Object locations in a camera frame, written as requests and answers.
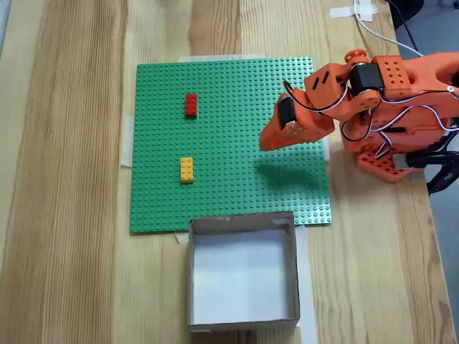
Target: lego brick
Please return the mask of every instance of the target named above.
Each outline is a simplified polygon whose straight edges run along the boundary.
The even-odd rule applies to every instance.
[[[180,158],[180,181],[193,183],[193,158]]]
[[[185,97],[185,117],[198,117],[198,95],[186,95]]]
[[[309,57],[177,64],[137,70],[131,231],[186,231],[200,216],[294,211],[296,224],[331,222],[322,141],[262,152],[260,132],[282,81],[303,87]],[[199,122],[184,96],[199,96]],[[177,181],[192,156],[194,182]]]

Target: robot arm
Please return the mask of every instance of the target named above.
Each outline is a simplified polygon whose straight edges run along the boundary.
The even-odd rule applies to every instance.
[[[394,153],[425,152],[444,133],[459,130],[450,127],[459,118],[459,53],[369,61],[364,50],[355,49],[344,60],[305,78],[306,91],[284,82],[286,93],[261,132],[261,150],[315,142],[332,133],[338,120],[345,149],[357,152],[357,165],[398,181],[413,169],[397,170]]]

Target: wooden table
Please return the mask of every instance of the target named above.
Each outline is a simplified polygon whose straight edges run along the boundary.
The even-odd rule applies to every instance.
[[[133,114],[136,66],[396,54],[354,19],[329,18],[350,3],[13,0],[0,60],[0,343],[185,343],[186,245],[128,232],[120,124]],[[379,10],[370,26],[394,38]],[[330,184],[333,223],[308,231],[320,343],[455,342],[424,181],[358,170],[334,133]],[[300,342],[298,329],[218,338]]]

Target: white box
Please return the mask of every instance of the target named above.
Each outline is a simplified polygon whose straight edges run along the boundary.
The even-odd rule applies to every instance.
[[[192,332],[295,326],[300,318],[293,213],[192,220]]]

